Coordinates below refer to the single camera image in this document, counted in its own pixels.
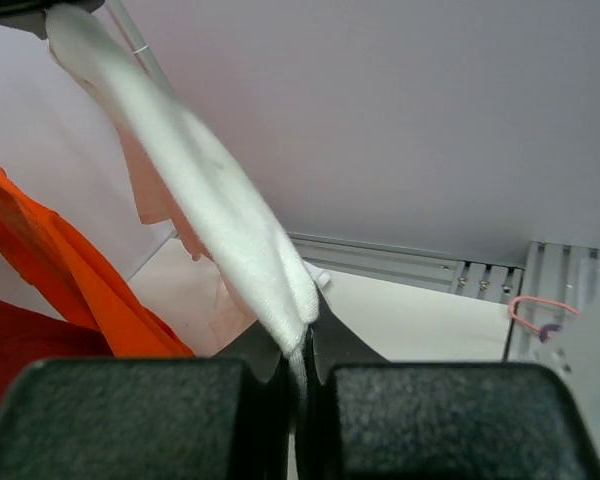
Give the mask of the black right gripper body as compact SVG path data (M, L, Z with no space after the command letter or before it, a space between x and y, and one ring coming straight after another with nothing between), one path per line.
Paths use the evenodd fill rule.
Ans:
M46 40L46 12L54 5L74 5L92 13L104 3L104 0L0 0L0 26L28 32L40 40Z

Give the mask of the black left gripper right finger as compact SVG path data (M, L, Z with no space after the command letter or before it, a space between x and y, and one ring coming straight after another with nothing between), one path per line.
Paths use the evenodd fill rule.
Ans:
M391 362L326 301L303 354L303 479L600 479L563 381L510 362Z

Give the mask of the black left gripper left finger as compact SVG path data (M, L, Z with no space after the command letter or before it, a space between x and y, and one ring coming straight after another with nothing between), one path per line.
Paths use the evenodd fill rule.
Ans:
M37 361L0 406L0 479L282 479L288 401L259 326L211 358Z

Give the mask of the white t-shirt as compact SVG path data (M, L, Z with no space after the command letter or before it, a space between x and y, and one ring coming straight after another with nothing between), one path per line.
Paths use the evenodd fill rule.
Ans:
M195 235L279 346L305 400L304 342L318 317L319 295L256 187L214 133L147 75L96 17L59 4L48 10L45 27L59 65L139 141L180 236Z

